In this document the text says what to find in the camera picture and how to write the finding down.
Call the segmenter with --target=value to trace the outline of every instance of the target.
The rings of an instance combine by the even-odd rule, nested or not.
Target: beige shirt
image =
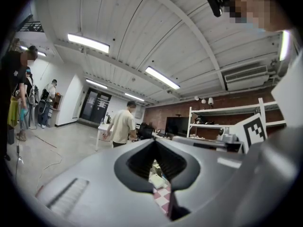
[[[129,131],[135,130],[134,116],[128,110],[120,110],[113,118],[111,140],[115,143],[126,144]]]

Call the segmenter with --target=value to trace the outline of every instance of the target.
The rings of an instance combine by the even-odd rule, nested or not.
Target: concrete floor
[[[17,167],[17,184],[29,194],[35,195],[37,190],[53,177],[62,173],[72,165],[89,155],[95,154],[97,129],[79,123],[60,128],[27,130],[27,140],[20,141],[20,157]],[[16,176],[18,140],[8,144],[11,161],[8,166],[14,178]],[[99,140],[99,151],[110,148],[111,143]]]

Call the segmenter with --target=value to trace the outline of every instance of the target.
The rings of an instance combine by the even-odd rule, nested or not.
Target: white shirt
[[[111,140],[115,143],[126,144],[129,131],[134,130],[134,116],[128,110],[120,110],[113,118]]]
[[[56,88],[53,86],[53,84],[49,83],[45,86],[45,88],[48,92],[51,98],[55,97],[56,94]]]

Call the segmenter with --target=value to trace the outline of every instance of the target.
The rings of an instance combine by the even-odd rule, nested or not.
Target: monitor
[[[165,132],[186,137],[188,117],[167,117]]]

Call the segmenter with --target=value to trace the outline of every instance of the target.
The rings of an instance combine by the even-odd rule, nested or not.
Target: black camera
[[[222,0],[207,0],[213,13],[216,17],[220,17],[223,13],[223,1]]]

